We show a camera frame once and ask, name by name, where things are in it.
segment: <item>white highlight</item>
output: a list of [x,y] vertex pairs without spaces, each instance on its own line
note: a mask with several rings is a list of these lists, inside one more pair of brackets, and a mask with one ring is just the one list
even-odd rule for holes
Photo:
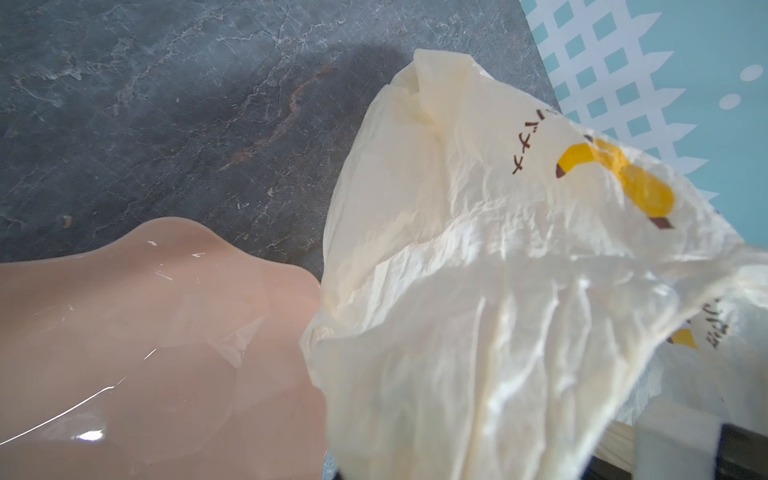
[[26,431],[26,432],[24,432],[24,433],[19,433],[19,434],[18,434],[18,435],[16,435],[15,437],[11,437],[10,439],[8,439],[8,440],[5,440],[4,442],[0,442],[0,445],[5,445],[5,444],[6,444],[6,443],[8,443],[8,442],[13,442],[13,441],[14,441],[14,440],[16,440],[17,438],[19,438],[19,437],[22,437],[22,436],[24,436],[24,435],[27,435],[29,432],[33,432],[33,431],[35,431],[35,430],[39,429],[40,427],[42,427],[43,425],[47,425],[48,423],[51,423],[51,422],[53,422],[53,421],[54,421],[54,420],[56,420],[56,419],[60,419],[61,417],[63,417],[64,415],[67,415],[69,412],[71,412],[72,410],[76,409],[76,408],[77,408],[77,407],[79,407],[80,405],[82,405],[82,404],[84,404],[84,403],[88,402],[89,400],[93,399],[93,398],[94,398],[96,395],[99,395],[99,394],[101,394],[101,393],[104,393],[104,392],[106,392],[107,390],[112,390],[114,387],[115,387],[115,386],[109,386],[109,387],[106,387],[106,388],[103,388],[103,389],[99,390],[98,392],[96,392],[96,393],[94,393],[93,395],[89,396],[88,398],[86,398],[86,399],[85,399],[85,400],[83,400],[82,402],[78,403],[76,406],[74,406],[74,407],[70,408],[69,410],[66,410],[66,411],[64,411],[64,412],[62,412],[62,413],[59,413],[59,414],[58,414],[58,415],[56,415],[54,418],[52,418],[52,419],[49,419],[49,420],[46,420],[45,422],[41,423],[40,425],[38,425],[38,426],[36,426],[36,427],[32,427],[31,429],[27,430],[27,431]]
[[169,279],[170,281],[174,281],[174,279],[170,278],[168,275],[163,275],[162,273],[160,273],[160,271],[159,271],[159,270],[155,270],[154,272],[155,272],[157,275],[160,275],[160,276],[162,276],[163,278],[167,278],[167,279]]
[[730,110],[731,108],[738,107],[740,103],[741,96],[739,94],[728,94],[720,99],[720,103],[718,103],[718,105],[723,110]]
[[741,78],[744,81],[752,81],[752,80],[757,80],[761,76],[763,76],[763,66],[750,65],[749,67],[744,68],[741,71],[739,78]]
[[86,442],[95,442],[104,438],[104,434],[101,433],[101,430],[91,430],[90,432],[81,433],[75,438],[79,440],[85,440]]

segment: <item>dark stone tabletop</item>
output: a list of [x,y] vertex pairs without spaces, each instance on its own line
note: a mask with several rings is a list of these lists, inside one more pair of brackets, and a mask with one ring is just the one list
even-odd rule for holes
[[516,0],[0,2],[0,261],[179,216],[323,270],[336,178],[415,48],[557,104]]

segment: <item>gray marble surface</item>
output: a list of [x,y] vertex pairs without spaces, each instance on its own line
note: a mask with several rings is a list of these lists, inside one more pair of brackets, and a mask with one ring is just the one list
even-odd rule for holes
[[0,0],[0,261],[155,217],[322,274],[366,109],[415,48],[557,104],[516,0]]

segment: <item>white oval dot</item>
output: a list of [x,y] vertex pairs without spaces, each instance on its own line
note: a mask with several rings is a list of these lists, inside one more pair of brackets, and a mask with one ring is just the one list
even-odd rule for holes
[[720,108],[730,110],[736,108],[741,103],[741,97],[738,94],[728,94],[720,99]]
[[741,74],[739,75],[739,77],[744,81],[752,81],[760,78],[760,75],[762,74],[763,74],[762,65],[750,65],[749,67],[744,68],[741,71]]

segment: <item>translucent bag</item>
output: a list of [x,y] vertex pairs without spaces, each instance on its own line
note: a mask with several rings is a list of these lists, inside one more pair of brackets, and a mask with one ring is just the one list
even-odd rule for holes
[[687,179],[444,51],[371,104],[323,255],[302,348],[347,480],[575,478],[657,345],[768,304]]

